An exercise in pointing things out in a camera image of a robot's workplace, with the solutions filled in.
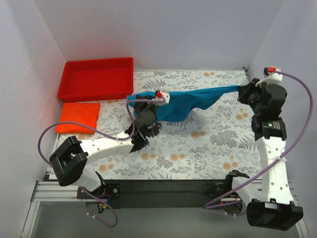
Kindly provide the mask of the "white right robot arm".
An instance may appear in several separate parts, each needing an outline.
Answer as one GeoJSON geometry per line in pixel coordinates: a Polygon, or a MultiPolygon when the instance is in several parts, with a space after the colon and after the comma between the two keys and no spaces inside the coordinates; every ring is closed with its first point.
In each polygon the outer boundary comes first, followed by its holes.
{"type": "Polygon", "coordinates": [[[286,126],[280,117],[287,97],[278,84],[253,79],[238,89],[238,101],[249,105],[254,115],[251,128],[260,154],[262,188],[258,191],[250,177],[233,170],[225,177],[224,191],[239,196],[247,206],[249,225],[287,231],[303,218],[303,208],[295,205],[288,186],[286,160],[286,126]]]}

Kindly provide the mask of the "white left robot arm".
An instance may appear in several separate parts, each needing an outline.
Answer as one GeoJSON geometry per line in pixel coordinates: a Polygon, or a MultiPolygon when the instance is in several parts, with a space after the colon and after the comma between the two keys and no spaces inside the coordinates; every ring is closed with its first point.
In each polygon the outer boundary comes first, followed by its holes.
{"type": "Polygon", "coordinates": [[[60,186],[76,185],[94,198],[111,196],[111,189],[102,176],[86,167],[88,161],[116,154],[139,151],[148,146],[149,137],[159,134],[161,124],[156,110],[169,103],[170,96],[156,91],[154,96],[136,96],[132,123],[128,129],[99,139],[78,140],[68,137],[50,156],[50,164],[60,186]]]}

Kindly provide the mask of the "teal t shirt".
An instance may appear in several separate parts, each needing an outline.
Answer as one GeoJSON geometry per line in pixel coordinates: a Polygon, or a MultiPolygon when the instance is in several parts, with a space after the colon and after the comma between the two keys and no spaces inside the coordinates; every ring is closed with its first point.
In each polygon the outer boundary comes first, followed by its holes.
{"type": "Polygon", "coordinates": [[[238,91],[238,86],[224,86],[191,91],[171,91],[169,103],[156,110],[157,120],[180,122],[185,120],[191,110],[206,110],[215,104],[222,95],[238,91]]]}

